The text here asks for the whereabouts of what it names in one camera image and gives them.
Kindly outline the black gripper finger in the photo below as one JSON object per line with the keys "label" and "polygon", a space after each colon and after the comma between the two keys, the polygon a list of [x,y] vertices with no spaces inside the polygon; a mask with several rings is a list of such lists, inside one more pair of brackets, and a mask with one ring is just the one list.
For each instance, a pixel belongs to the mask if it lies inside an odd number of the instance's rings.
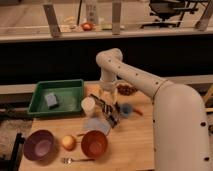
{"label": "black gripper finger", "polygon": [[109,122],[110,126],[114,128],[119,123],[118,113],[111,106],[107,106],[106,114],[107,121]]}

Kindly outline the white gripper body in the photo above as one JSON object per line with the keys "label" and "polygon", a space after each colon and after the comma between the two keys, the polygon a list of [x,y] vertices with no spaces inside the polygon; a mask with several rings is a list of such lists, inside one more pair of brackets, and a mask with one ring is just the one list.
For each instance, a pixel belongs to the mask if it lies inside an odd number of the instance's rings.
{"label": "white gripper body", "polygon": [[115,82],[105,82],[101,80],[99,82],[100,98],[105,102],[104,112],[109,114],[113,111],[114,105],[117,102],[117,88]]}

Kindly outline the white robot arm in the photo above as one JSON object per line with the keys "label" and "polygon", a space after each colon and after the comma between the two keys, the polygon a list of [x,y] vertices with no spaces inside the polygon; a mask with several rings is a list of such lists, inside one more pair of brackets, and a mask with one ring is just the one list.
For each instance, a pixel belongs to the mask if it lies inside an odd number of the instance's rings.
{"label": "white robot arm", "polygon": [[155,171],[213,171],[205,105],[195,89],[125,64],[118,48],[98,53],[96,63],[105,90],[120,77],[152,99]]}

